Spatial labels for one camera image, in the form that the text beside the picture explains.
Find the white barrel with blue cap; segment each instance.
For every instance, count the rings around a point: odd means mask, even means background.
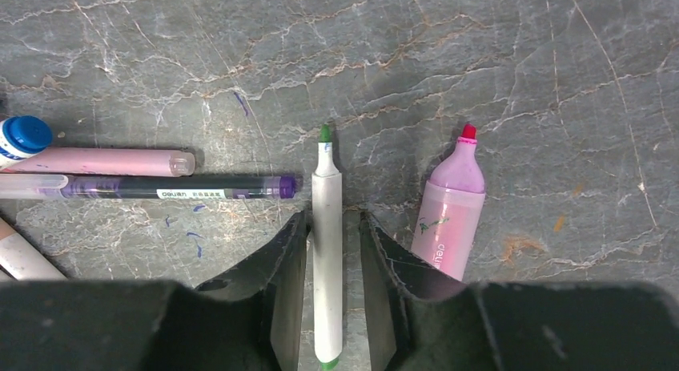
[[[33,116],[0,122],[0,170],[37,155],[52,143],[52,130]]]

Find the green marker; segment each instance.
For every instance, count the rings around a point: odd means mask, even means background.
[[[314,350],[321,369],[335,368],[342,353],[342,174],[332,161],[330,128],[319,137],[311,176],[313,207]]]

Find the blue ink mark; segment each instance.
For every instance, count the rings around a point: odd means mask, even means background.
[[[245,112],[245,117],[247,117],[250,114],[250,111],[247,109],[247,105],[243,101],[243,99],[240,98],[240,95],[237,92],[234,92],[235,99],[238,100],[240,103],[240,106],[243,108],[243,111]]]

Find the purple pen end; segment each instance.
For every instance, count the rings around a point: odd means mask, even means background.
[[[295,195],[295,178],[292,176],[280,176],[279,195],[281,199],[292,199]]]

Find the pen label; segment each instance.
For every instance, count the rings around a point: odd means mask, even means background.
[[[157,189],[159,199],[226,199],[223,189]]]

